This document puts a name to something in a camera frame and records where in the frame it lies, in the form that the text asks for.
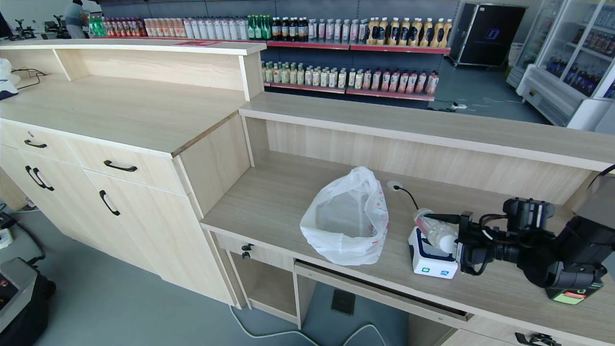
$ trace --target white plastic bag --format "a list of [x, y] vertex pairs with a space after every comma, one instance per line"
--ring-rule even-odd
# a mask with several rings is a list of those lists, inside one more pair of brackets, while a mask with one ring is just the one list
[[339, 265], [374, 264], [389, 224], [384, 193], [374, 173], [357, 167], [323, 187], [301, 219], [307, 242]]

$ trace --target wall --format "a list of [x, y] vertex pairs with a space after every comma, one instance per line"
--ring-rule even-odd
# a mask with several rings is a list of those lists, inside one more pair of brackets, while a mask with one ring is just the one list
[[[25, 19], [23, 27], [32, 26], [35, 31], [43, 30], [43, 22], [55, 21], [54, 15], [64, 15], [64, 8], [72, 0], [0, 0], [0, 12], [11, 28], [17, 27], [16, 19]], [[83, 0], [87, 12], [99, 12], [100, 6], [93, 1]]]

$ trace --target display cooler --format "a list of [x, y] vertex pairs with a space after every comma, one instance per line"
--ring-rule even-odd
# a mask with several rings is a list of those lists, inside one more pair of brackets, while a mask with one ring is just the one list
[[[557, 2], [549, 7], [549, 13], [557, 13], [553, 26], [517, 93], [556, 126], [594, 131], [615, 91], [615, 2]], [[547, 27], [537, 25], [531, 36]]]

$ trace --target black cabinet handle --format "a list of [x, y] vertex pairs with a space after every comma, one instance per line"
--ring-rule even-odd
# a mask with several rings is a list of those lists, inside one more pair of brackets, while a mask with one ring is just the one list
[[528, 341], [528, 339], [526, 339], [525, 335], [523, 335], [522, 333], [515, 333], [515, 337], [517, 338], [517, 341], [519, 341], [519, 344], [522, 345], [529, 345], [529, 346], [561, 346], [561, 344], [558, 344], [557, 342], [555, 342], [555, 340], [553, 340], [553, 338], [550, 335], [547, 334], [541, 334], [541, 333], [535, 333], [532, 334], [530, 336], [530, 340]]
[[34, 172], [34, 175], [36, 175], [36, 177], [41, 181], [42, 186], [39, 185], [40, 187], [44, 187], [44, 188], [48, 189], [49, 191], [54, 191], [55, 190], [53, 187], [45, 185], [45, 182], [43, 182], [41, 177], [38, 175], [38, 172], [40, 172], [38, 168], [34, 168], [32, 170], [32, 172]]
[[26, 172], [28, 172], [28, 175], [32, 178], [32, 180], [34, 180], [34, 182], [39, 185], [42, 188], [45, 188], [45, 184], [39, 183], [36, 181], [36, 179], [34, 178], [34, 176], [32, 175], [32, 167], [30, 166], [26, 166]]
[[113, 166], [111, 164], [110, 160], [104, 160], [103, 163], [105, 164], [105, 166], [107, 167], [111, 167], [111, 168], [115, 168], [115, 169], [119, 169], [120, 171], [126, 171], [126, 172], [134, 172], [137, 170], [136, 166], [130, 166], [128, 168], [123, 168], [123, 167], [117, 167], [117, 166]]
[[26, 143], [27, 145], [31, 146], [31, 147], [36, 147], [36, 148], [47, 148], [47, 144], [43, 143], [43, 144], [32, 144], [32, 141], [29, 139], [26, 139], [23, 141], [23, 143]]
[[111, 209], [111, 207], [109, 207], [109, 204], [107, 203], [107, 201], [105, 200], [105, 195], [107, 194], [107, 192], [105, 192], [104, 190], [100, 190], [98, 192], [98, 194], [100, 195], [100, 199], [103, 200], [103, 203], [105, 204], [105, 206], [107, 206], [107, 209], [109, 209], [109, 211], [115, 215], [118, 216], [119, 215], [119, 211], [113, 211], [113, 209]]

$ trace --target gray floor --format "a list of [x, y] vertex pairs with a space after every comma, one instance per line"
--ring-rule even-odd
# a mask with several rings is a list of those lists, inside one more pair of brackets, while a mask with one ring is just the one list
[[434, 109], [447, 108], [449, 101], [467, 105], [458, 113], [490, 116], [493, 118], [550, 124], [535, 108], [521, 104], [521, 97], [506, 83], [503, 69], [487, 70], [484, 67], [459, 66], [445, 58], [440, 67], [437, 100], [430, 102]]
[[[237, 325], [227, 305], [162, 281], [102, 252], [62, 235], [41, 212], [14, 214], [47, 251], [40, 271], [55, 281], [50, 321], [37, 346], [110, 345], [310, 345], [301, 336], [251, 339]], [[27, 235], [0, 250], [0, 262], [37, 250]], [[340, 345], [365, 323], [374, 323], [387, 345], [405, 345], [408, 315], [357, 297], [354, 316], [330, 310], [333, 288], [319, 284], [303, 331], [321, 345]], [[259, 310], [237, 311], [254, 334], [296, 329], [294, 324]], [[365, 329], [348, 344], [380, 345]]]

